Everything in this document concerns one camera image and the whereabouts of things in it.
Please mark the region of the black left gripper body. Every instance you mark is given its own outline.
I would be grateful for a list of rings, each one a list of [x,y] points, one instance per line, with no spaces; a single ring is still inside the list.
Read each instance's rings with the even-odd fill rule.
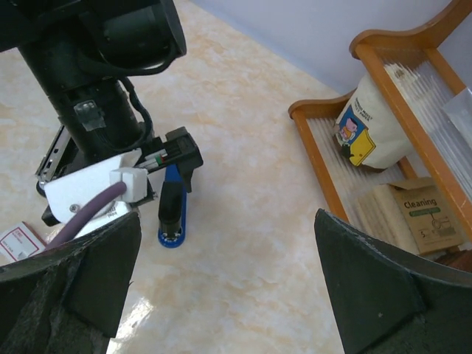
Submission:
[[[100,192],[125,182],[126,193],[106,203],[88,223],[100,226],[109,222],[112,214],[127,213],[153,200],[150,174],[175,167],[184,189],[190,192],[193,172],[203,163],[195,140],[184,127],[95,164],[85,163],[69,132],[61,128],[36,173],[38,189],[48,203],[41,219],[47,226],[68,223]]]

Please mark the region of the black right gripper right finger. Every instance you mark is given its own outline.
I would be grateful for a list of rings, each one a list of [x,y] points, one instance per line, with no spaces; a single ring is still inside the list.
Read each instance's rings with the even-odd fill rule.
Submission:
[[[471,274],[319,209],[319,258],[346,353],[470,353]]]

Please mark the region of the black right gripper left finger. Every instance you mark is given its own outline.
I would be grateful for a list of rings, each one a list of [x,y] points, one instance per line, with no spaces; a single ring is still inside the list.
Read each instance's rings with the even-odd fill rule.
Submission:
[[[105,353],[142,239],[138,212],[1,267],[2,353]]]

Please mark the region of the blue black stapler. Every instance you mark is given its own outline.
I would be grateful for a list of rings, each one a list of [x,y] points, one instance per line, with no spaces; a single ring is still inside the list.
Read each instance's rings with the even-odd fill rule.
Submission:
[[[159,198],[157,238],[163,247],[178,248],[186,238],[187,191],[177,166],[165,170]]]

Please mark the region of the red white staple box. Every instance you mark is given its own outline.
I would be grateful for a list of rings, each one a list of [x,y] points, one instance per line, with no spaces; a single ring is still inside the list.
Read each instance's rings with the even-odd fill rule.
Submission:
[[[17,223],[1,234],[1,253],[8,263],[15,263],[41,253],[45,242],[25,222]]]

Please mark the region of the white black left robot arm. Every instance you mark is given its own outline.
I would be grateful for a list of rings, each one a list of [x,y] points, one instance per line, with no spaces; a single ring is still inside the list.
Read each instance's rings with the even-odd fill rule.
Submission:
[[[131,83],[160,74],[187,45],[172,1],[3,1],[1,50],[16,48],[58,114],[61,127],[38,168],[36,189],[139,148],[165,149],[191,190],[203,164],[184,128],[155,136]]]

